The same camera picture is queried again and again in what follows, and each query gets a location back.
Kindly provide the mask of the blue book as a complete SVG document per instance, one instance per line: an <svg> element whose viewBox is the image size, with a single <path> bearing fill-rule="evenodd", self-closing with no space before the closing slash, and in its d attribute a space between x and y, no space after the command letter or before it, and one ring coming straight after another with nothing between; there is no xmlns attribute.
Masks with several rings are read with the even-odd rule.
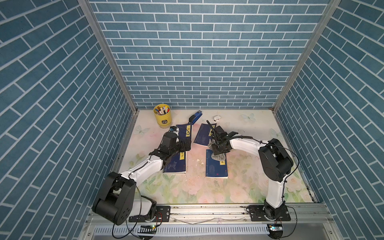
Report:
<svg viewBox="0 0 384 240"><path fill-rule="evenodd" d="M211 158L212 150L206 150L206 177L207 178L218 178L226 179L228 178L228 164L226 161L215 161Z"/></svg>
<svg viewBox="0 0 384 240"><path fill-rule="evenodd" d="M198 130L197 136L194 140L194 143L202 146L208 146L212 141L212 135L213 135L212 128L215 128L215 127L216 127L216 124L213 124L212 127L209 124L201 124Z"/></svg>
<svg viewBox="0 0 384 240"><path fill-rule="evenodd" d="M187 171L186 165L187 152L181 152L171 158L163 170L164 174L185 174Z"/></svg>
<svg viewBox="0 0 384 240"><path fill-rule="evenodd" d="M192 139L192 125L176 125L178 129L178 135L181 140L191 140Z"/></svg>

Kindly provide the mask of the grey wiping cloth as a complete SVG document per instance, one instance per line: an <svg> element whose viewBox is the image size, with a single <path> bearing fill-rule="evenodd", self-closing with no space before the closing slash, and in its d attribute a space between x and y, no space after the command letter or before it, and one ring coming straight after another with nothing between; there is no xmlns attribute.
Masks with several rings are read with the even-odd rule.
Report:
<svg viewBox="0 0 384 240"><path fill-rule="evenodd" d="M219 161L219 162L222 162L222 161L226 161L227 157L226 157L226 154L218 154L218 155L215 155L214 153L211 154L211 158L215 161Z"/></svg>

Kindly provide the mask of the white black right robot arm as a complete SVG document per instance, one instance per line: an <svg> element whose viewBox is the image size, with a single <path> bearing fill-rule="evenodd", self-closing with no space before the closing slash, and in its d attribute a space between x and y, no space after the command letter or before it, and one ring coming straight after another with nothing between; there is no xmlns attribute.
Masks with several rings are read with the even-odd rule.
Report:
<svg viewBox="0 0 384 240"><path fill-rule="evenodd" d="M250 136L241 136L237 132L225 132L220 126L213 127L212 150L215 155L226 154L231 150L240 150L258 155L264 174L269 178L265 208L279 209L284 204L284 187L287 177L291 174L294 162L287 149L277 139L266 143Z"/></svg>

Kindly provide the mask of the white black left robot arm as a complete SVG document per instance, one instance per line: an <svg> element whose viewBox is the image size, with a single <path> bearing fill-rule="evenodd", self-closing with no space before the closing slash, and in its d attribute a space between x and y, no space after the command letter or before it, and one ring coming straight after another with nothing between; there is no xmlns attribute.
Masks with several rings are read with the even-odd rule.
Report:
<svg viewBox="0 0 384 240"><path fill-rule="evenodd" d="M94 200L92 211L115 225L133 218L134 221L152 221L157 202L139 194L139 185L166 167L172 157L191 149L191 139L179 137L177 132L166 132L158 148L149 157L130 170L111 172L104 179Z"/></svg>

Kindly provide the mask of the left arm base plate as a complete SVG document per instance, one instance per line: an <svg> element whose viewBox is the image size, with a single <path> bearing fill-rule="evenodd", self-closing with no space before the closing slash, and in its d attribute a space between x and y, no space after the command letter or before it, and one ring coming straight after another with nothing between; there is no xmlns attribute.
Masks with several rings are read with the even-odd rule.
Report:
<svg viewBox="0 0 384 240"><path fill-rule="evenodd" d="M171 214L171 206L156 206L152 208L147 215L136 215L129 217L129 223L160 223L160 222L169 222Z"/></svg>

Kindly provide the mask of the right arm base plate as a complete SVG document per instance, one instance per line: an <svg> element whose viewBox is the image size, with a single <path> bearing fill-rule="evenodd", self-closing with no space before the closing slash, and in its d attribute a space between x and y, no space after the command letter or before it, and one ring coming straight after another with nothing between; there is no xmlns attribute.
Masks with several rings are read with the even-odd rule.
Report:
<svg viewBox="0 0 384 240"><path fill-rule="evenodd" d="M285 204L274 209L264 205L249 205L246 207L247 213L250 215L252 222L289 222L291 216Z"/></svg>

